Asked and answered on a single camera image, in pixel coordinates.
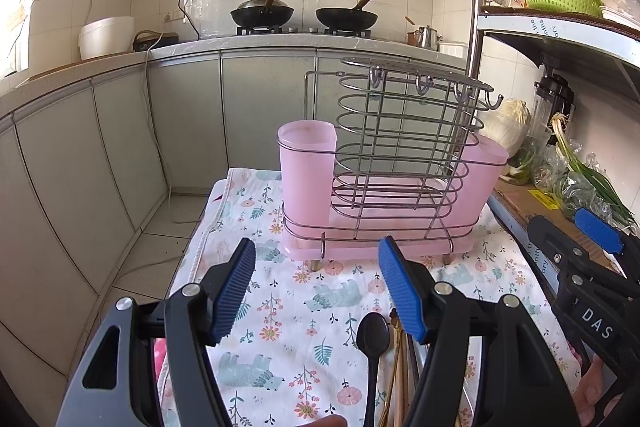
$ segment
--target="green onion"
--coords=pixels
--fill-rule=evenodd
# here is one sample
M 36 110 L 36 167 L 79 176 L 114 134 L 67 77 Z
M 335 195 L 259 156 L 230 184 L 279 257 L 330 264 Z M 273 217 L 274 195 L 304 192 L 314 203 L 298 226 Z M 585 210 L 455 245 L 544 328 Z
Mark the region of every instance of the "green onion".
M 580 160 L 575 156 L 571 147 L 569 147 L 569 142 L 566 139 L 566 136 L 564 135 L 564 128 L 562 126 L 565 123 L 566 116 L 564 114 L 558 113 L 551 118 L 551 127 L 558 139 L 558 149 L 566 158 L 569 168 L 573 172 L 578 172 L 578 174 L 582 174 L 587 178 L 587 181 L 596 189 L 596 194 L 609 203 L 613 218 L 617 222 L 625 225 L 626 227 L 629 225 L 636 225 L 637 222 L 634 218 L 634 214 L 622 203 L 609 179 L 604 174 L 594 171 L 594 169 L 580 162 Z

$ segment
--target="pink plastic cup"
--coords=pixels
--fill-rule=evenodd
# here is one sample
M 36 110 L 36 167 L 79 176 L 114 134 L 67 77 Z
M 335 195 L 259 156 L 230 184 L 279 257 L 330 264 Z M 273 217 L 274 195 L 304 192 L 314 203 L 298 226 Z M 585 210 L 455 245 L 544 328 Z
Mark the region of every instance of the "pink plastic cup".
M 450 209 L 449 215 L 442 219 L 448 227 L 475 224 L 509 159 L 509 153 L 500 144 L 486 136 L 477 136 L 478 144 L 466 145 L 457 169 L 461 176 L 467 169 L 468 174 L 462 180 L 453 179 L 450 185 L 449 200 L 456 201 L 444 207 L 446 212 Z M 460 236 L 470 230 L 471 227 L 453 228 L 451 232 Z
M 324 121 L 299 120 L 278 129 L 284 209 L 290 221 L 329 226 L 337 141 L 333 124 Z M 322 235 L 321 229 L 297 227 L 290 221 L 287 226 L 297 235 L 318 239 Z

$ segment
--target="blue gripper pad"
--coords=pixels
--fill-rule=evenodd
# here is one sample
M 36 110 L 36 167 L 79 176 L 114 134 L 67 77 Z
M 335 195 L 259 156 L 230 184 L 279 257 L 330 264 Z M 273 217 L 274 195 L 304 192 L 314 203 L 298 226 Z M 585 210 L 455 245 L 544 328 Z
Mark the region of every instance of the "blue gripper pad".
M 618 231 L 586 208 L 579 208 L 575 213 L 575 226 L 603 250 L 622 253 L 623 245 Z
M 424 274 L 420 273 L 420 268 L 431 279 L 429 271 L 419 263 L 407 261 L 392 237 L 380 240 L 378 263 L 405 331 L 422 343 L 428 333 L 422 319 L 422 303 L 427 302 L 430 287 L 422 283 Z
M 254 274 L 254 242 L 243 239 L 227 263 L 213 266 L 210 270 L 216 270 L 218 277 L 223 278 L 222 289 L 213 301 L 213 321 L 210 330 L 211 338 L 218 344 L 222 337 L 231 333 L 238 309 Z

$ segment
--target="wok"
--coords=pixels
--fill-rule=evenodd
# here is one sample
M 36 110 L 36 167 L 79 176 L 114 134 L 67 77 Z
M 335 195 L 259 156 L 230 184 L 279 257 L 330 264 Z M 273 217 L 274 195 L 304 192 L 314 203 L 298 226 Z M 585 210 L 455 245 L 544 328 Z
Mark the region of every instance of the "wok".
M 242 28 L 268 28 L 286 24 L 293 11 L 279 0 L 250 0 L 233 10 L 231 17 Z
M 359 0 L 353 8 L 321 8 L 316 10 L 316 17 L 325 26 L 343 32 L 361 32 L 371 28 L 378 16 L 365 12 L 362 8 L 370 0 Z

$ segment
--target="window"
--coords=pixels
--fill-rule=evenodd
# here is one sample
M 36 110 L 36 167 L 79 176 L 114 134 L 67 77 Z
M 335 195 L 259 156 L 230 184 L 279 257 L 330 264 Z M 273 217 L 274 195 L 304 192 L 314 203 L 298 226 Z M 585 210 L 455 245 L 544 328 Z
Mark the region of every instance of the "window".
M 29 13 L 33 0 L 0 0 L 0 78 L 29 66 Z

